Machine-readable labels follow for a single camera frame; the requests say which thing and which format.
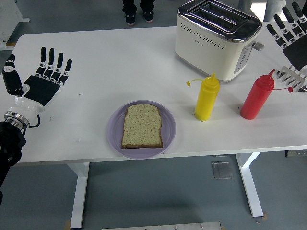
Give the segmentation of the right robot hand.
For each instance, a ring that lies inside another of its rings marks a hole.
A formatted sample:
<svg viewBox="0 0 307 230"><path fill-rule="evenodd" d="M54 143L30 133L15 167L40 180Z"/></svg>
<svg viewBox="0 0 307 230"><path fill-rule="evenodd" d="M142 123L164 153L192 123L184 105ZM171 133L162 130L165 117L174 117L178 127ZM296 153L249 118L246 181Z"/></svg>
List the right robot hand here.
<svg viewBox="0 0 307 230"><path fill-rule="evenodd" d="M274 20L278 25L282 35L279 35L271 24L267 25L267 29L273 36L275 42L283 49L284 55L289 62L299 71L300 74L307 74L307 17L299 7L297 2L292 3L292 7L297 15L298 21L295 21L287 7L283 7L282 11L289 23L287 28L280 17L274 15Z"/></svg>

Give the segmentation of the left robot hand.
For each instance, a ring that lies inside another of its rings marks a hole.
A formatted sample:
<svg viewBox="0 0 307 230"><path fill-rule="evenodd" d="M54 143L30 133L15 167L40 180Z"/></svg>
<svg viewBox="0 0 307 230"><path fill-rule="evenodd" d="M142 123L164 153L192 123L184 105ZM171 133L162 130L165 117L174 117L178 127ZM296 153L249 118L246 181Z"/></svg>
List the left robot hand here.
<svg viewBox="0 0 307 230"><path fill-rule="evenodd" d="M8 94L15 97L15 104L8 113L19 114L31 120L45 110L45 107L60 92L69 77L72 60L67 60L63 69L63 53L55 57L51 48L48 52L41 48L41 59L36 73L29 76L24 83L15 67L15 55L10 54L2 69L2 76Z"/></svg>

